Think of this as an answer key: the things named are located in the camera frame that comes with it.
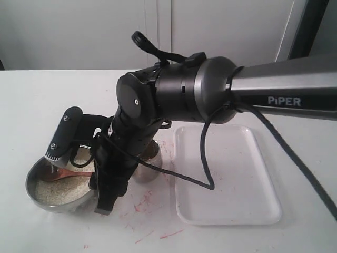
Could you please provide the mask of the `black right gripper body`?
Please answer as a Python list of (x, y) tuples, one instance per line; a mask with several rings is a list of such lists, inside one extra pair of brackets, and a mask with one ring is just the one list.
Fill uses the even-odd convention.
[(148, 147), (152, 137), (127, 135), (122, 138), (98, 133), (91, 146), (95, 161), (95, 182), (99, 200), (116, 200), (127, 192), (128, 182), (135, 172), (135, 160)]

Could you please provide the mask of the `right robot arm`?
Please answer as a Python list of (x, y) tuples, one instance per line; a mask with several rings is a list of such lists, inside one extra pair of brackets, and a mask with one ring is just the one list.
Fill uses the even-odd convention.
[(318, 179), (290, 148), (267, 114), (336, 119), (336, 56), (321, 55), (258, 66), (236, 66), (203, 53), (180, 64), (128, 72), (116, 86), (118, 108), (92, 144), (95, 173), (90, 186), (97, 190), (95, 212), (109, 215), (125, 195), (139, 158), (161, 127), (171, 121), (204, 124), (200, 152), (207, 182), (215, 188), (205, 157), (205, 137), (211, 123), (225, 123), (236, 113), (252, 112), (272, 133), (308, 179), (331, 215), (336, 204)]

